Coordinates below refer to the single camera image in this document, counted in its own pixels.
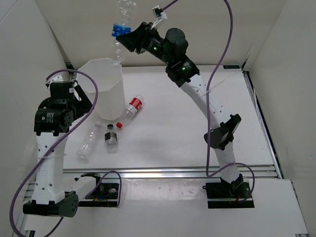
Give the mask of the blue label clear bottle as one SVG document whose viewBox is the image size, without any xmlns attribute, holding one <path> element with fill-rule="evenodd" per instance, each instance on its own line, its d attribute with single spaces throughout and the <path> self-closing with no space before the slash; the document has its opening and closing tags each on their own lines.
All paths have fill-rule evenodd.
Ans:
<svg viewBox="0 0 316 237">
<path fill-rule="evenodd" d="M 118 0 L 116 17 L 112 28 L 113 46 L 111 61 L 115 66 L 124 60 L 127 51 L 127 49 L 116 40 L 116 37 L 131 32 L 135 8 L 136 2 L 134 0 Z"/>
</svg>

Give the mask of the clear white cap bottle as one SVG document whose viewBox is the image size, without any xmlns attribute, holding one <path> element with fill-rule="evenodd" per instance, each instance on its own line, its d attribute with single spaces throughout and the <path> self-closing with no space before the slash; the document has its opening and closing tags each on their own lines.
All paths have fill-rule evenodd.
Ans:
<svg viewBox="0 0 316 237">
<path fill-rule="evenodd" d="M 88 163 L 92 156 L 100 137 L 102 123 L 97 121 L 86 133 L 78 150 L 76 151 L 77 160 L 80 163 Z"/>
</svg>

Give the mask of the small black label bottle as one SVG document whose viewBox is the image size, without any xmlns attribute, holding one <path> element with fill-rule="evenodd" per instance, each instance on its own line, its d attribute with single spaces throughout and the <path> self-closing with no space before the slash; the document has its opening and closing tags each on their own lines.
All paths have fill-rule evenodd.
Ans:
<svg viewBox="0 0 316 237">
<path fill-rule="evenodd" d="M 119 143 L 112 124 L 107 125 L 107 132 L 104 135 L 104 139 L 107 152 L 110 154 L 116 153 L 118 151 Z"/>
</svg>

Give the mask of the red label plastic bottle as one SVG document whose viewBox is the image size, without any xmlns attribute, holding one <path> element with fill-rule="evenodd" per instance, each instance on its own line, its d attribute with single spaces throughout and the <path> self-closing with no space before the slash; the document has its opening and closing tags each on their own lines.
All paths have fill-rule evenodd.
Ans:
<svg viewBox="0 0 316 237">
<path fill-rule="evenodd" d="M 140 94 L 135 95 L 131 101 L 125 106 L 122 115 L 119 117 L 116 127 L 123 129 L 128 126 L 134 119 L 135 115 L 144 104 L 144 97 Z"/>
</svg>

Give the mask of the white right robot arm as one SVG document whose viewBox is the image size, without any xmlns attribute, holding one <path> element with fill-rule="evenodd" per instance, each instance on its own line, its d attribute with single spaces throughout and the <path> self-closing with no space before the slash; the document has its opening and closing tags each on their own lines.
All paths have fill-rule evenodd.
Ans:
<svg viewBox="0 0 316 237">
<path fill-rule="evenodd" d="M 204 135 L 208 147 L 216 154 L 221 168 L 222 193 L 234 197 L 243 177 L 236 165 L 233 151 L 234 132 L 241 122 L 239 114 L 232 115 L 207 91 L 198 67 L 186 55 L 188 42 L 182 30 L 171 28 L 162 38 L 150 23 L 141 23 L 134 31 L 116 37 L 130 52 L 148 52 L 164 62 L 168 77 L 194 101 L 210 122 Z"/>
</svg>

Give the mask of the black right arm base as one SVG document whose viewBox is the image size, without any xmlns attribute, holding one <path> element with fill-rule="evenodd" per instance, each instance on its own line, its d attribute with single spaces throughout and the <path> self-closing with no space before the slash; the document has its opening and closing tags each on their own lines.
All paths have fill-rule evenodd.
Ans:
<svg viewBox="0 0 316 237">
<path fill-rule="evenodd" d="M 206 191 L 208 209 L 255 207 L 248 180 L 244 181 L 234 193 L 226 189 L 221 182 L 206 183 L 202 188 Z"/>
</svg>

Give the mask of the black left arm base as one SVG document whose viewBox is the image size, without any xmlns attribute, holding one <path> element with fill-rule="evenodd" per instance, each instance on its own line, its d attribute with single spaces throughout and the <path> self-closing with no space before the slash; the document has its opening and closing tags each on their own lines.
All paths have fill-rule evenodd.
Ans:
<svg viewBox="0 0 316 237">
<path fill-rule="evenodd" d="M 106 176 L 117 174 L 119 183 L 105 183 Z M 80 177 L 95 179 L 96 188 L 93 192 L 79 201 L 79 207 L 118 207 L 121 197 L 122 179 L 116 171 L 109 171 L 101 177 L 98 173 L 84 173 Z"/>
</svg>

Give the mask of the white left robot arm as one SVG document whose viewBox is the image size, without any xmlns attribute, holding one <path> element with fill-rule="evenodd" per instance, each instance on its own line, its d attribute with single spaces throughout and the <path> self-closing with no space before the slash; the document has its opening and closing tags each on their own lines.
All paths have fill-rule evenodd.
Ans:
<svg viewBox="0 0 316 237">
<path fill-rule="evenodd" d="M 65 146 L 72 123 L 88 116 L 93 105 L 77 81 L 57 81 L 49 86 L 35 114 L 34 132 L 38 146 L 36 183 L 23 213 L 40 216 L 74 217 L 79 192 L 65 190 L 63 164 Z"/>
</svg>

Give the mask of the white translucent plastic bin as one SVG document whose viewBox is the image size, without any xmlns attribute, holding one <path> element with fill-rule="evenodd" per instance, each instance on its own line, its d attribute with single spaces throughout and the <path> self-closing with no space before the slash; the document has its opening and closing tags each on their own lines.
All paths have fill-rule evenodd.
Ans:
<svg viewBox="0 0 316 237">
<path fill-rule="evenodd" d="M 110 58 L 94 59 L 79 71 L 89 75 L 97 84 L 95 112 L 105 120 L 118 119 L 125 107 L 121 64 L 114 63 Z"/>
</svg>

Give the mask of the aluminium right rail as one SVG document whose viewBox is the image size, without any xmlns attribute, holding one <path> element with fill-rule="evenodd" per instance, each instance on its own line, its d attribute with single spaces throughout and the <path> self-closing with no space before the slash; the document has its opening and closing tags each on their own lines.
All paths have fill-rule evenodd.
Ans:
<svg viewBox="0 0 316 237">
<path fill-rule="evenodd" d="M 283 179 L 284 175 L 283 175 L 283 172 L 282 172 L 282 168 L 280 166 L 280 163 L 279 163 L 279 160 L 278 160 L 278 156 L 277 156 L 277 152 L 275 150 L 275 146 L 274 146 L 274 143 L 272 141 L 271 134 L 269 132 L 269 129 L 268 129 L 265 117 L 263 115 L 263 111 L 261 109 L 260 102 L 258 100 L 255 88 L 253 86 L 253 83 L 252 83 L 252 80 L 251 80 L 251 77 L 250 77 L 250 73 L 249 73 L 249 71 L 244 71 L 244 70 L 242 70 L 242 73 L 243 73 L 243 76 L 244 76 L 244 79 L 245 79 L 245 83 L 246 83 L 246 85 L 248 87 L 248 90 L 249 90 L 249 93 L 250 93 L 250 97 L 252 99 L 252 102 L 253 102 L 253 105 L 254 105 L 254 108 L 255 108 L 255 111 L 256 111 L 256 114 L 257 114 L 260 126 L 262 128 L 263 133 L 264 133 L 264 137 L 265 137 L 265 139 L 267 141 L 267 144 L 268 144 L 268 147 L 269 147 L 269 150 L 270 150 L 270 154 L 271 154 L 272 160 L 274 162 L 274 167 L 276 169 L 277 176 L 278 176 L 279 179 Z"/>
</svg>

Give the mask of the aluminium front rail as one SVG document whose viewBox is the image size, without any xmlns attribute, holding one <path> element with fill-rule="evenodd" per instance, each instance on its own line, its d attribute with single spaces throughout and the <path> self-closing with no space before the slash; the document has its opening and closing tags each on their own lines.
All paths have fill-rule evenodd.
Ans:
<svg viewBox="0 0 316 237">
<path fill-rule="evenodd" d="M 251 167 L 255 178 L 279 178 L 273 165 Z M 63 173 L 65 188 L 84 172 L 96 172 L 101 176 L 106 169 L 66 169 Z M 220 182 L 220 174 L 207 178 L 203 167 L 127 168 L 117 170 L 122 178 L 123 200 L 193 200 L 205 199 L 205 183 Z"/>
</svg>

